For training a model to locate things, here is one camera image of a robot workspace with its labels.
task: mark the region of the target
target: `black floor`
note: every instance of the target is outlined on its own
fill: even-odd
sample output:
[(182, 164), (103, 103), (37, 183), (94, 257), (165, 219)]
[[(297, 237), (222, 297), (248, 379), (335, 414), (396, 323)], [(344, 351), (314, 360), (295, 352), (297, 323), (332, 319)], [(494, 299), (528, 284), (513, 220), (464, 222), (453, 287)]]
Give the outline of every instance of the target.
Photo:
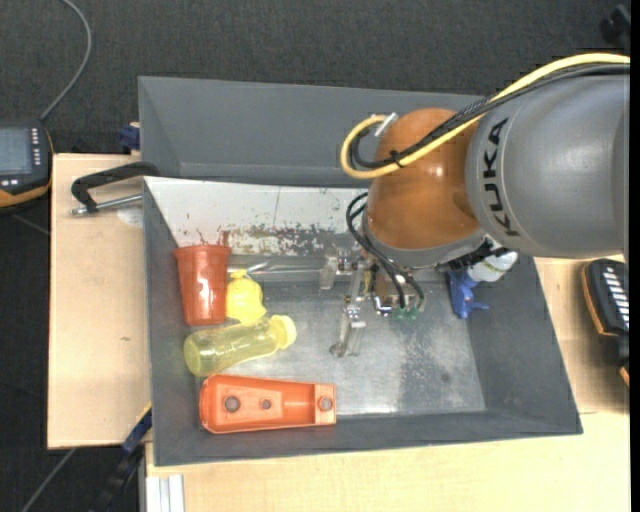
[[(599, 22), (616, 4), (76, 0), (95, 50), (47, 127), (58, 152), (120, 152), (117, 132), (137, 118), (139, 75), (491, 93), (556, 57), (611, 50)], [(0, 0), (0, 120), (37, 117), (75, 72), (84, 42), (60, 1)], [(21, 510), (65, 455), (47, 452), (45, 439), (48, 225), (48, 198), (19, 217), (0, 216), (0, 510), (7, 512)], [(31, 510), (87, 510), (117, 458), (117, 448), (78, 450)], [(136, 509), (135, 488), (119, 509)]]

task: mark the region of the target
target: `wooden table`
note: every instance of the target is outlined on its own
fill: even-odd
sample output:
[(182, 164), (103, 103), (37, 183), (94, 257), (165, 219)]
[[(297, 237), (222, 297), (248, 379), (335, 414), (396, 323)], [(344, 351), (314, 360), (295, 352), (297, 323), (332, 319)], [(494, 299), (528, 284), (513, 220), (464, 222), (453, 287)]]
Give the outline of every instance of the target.
[[(143, 239), (115, 211), (72, 217), (69, 188), (136, 157), (56, 155), (52, 201), (50, 448), (121, 443), (150, 400)], [(98, 189), (98, 200), (140, 191)], [(578, 272), (536, 260), (581, 413), (580, 436), (156, 467), (184, 475), (187, 511), (630, 510), (629, 392), (600, 361)]]

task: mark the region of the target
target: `blue plastic object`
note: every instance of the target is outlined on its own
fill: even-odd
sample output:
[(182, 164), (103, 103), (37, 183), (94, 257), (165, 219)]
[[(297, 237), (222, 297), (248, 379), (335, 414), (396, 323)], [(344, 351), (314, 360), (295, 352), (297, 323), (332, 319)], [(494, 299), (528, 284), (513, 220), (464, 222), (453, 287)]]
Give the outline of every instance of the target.
[(118, 143), (125, 148), (140, 149), (140, 128), (131, 125), (123, 127), (118, 134)]
[(465, 271), (451, 270), (447, 274), (449, 282), (449, 292), (451, 294), (451, 306), (456, 315), (465, 319), (474, 309), (489, 309), (489, 306), (481, 302), (473, 301), (471, 291), (478, 281), (469, 277)]

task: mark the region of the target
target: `red plastic cup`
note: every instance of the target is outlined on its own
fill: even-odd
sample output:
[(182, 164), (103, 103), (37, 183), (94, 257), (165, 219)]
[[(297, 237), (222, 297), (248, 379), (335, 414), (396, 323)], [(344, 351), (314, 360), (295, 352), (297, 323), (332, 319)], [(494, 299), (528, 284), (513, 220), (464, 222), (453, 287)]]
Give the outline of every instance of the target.
[(189, 325), (221, 324), (227, 312), (227, 257), (224, 245), (193, 245), (173, 251), (178, 260), (184, 320)]

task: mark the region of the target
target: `yellow cable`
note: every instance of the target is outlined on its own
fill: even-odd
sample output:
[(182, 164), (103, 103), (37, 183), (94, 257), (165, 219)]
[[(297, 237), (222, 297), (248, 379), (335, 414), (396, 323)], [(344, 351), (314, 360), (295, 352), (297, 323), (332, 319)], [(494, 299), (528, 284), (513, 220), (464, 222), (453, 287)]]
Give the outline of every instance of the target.
[[(552, 62), (550, 64), (547, 64), (546, 66), (543, 66), (543, 67), (541, 67), (541, 68), (529, 73), (528, 75), (524, 76), (520, 80), (514, 82), (513, 84), (511, 84), (510, 86), (508, 86), (504, 90), (502, 90), (494, 98), (492, 98), (491, 101), (494, 101), (496, 99), (502, 98), (503, 96), (505, 96), (507, 94), (511, 94), (512, 92), (518, 91), (518, 90), (520, 90), (520, 89), (522, 89), (522, 88), (524, 88), (524, 87), (526, 87), (528, 85), (531, 85), (535, 81), (540, 80), (541, 78), (545, 77), (546, 75), (548, 75), (550, 73), (554, 73), (554, 72), (559, 71), (561, 69), (572, 67), (572, 66), (579, 66), (579, 65), (583, 65), (583, 64), (596, 64), (596, 63), (601, 63), (601, 64), (630, 64), (631, 63), (631, 59), (629, 57), (625, 57), (623, 55), (614, 55), (614, 54), (609, 54), (609, 53), (586, 53), (584, 55), (575, 55), (573, 57), (567, 57), (567, 58), (564, 58), (564, 59), (560, 59), (560, 60), (557, 60), (557, 61)], [(464, 129), (466, 129), (467, 127), (472, 125), (473, 123), (475, 123), (483, 115), (484, 114), (481, 114), (481, 115), (475, 117), (474, 119), (472, 119), (470, 121), (467, 121), (466, 123), (458, 126), (457, 128), (451, 130), (450, 132), (446, 133), (442, 137), (437, 138), (436, 140), (430, 142), (426, 146), (424, 146), (424, 147), (418, 149), (417, 151), (411, 153), (410, 155), (407, 155), (407, 156), (401, 158), (399, 160), (400, 165), (398, 165), (397, 163), (394, 162), (392, 164), (385, 165), (385, 166), (380, 167), (378, 169), (373, 169), (373, 170), (370, 170), (370, 171), (360, 171), (358, 169), (355, 169), (355, 168), (351, 167), (351, 165), (349, 165), (349, 147), (351, 146), (351, 143), (356, 138), (356, 136), (362, 130), (364, 130), (365, 128), (369, 128), (370, 126), (382, 123), (382, 121), (384, 121), (386, 119), (386, 117), (387, 117), (387, 116), (384, 116), (384, 115), (371, 116), (368, 119), (365, 119), (364, 121), (358, 123), (356, 125), (356, 127), (353, 130), (351, 130), (351, 132), (349, 132), (349, 135), (347, 135), (346, 139), (344, 140), (344, 142), (342, 144), (342, 148), (340, 150), (340, 164), (342, 165), (342, 168), (343, 168), (344, 172), (347, 175), (351, 176), (352, 178), (356, 178), (356, 179), (360, 179), (360, 180), (379, 178), (380, 176), (384, 176), (385, 174), (389, 174), (391, 172), (397, 171), (398, 169), (402, 169), (403, 167), (406, 167), (406, 166), (412, 164), (413, 162), (415, 162), (416, 160), (422, 158), (427, 153), (433, 151), (434, 149), (436, 149), (440, 145), (444, 144), (448, 140), (451, 140), (458, 133), (460, 133), (461, 131), (463, 131)]]

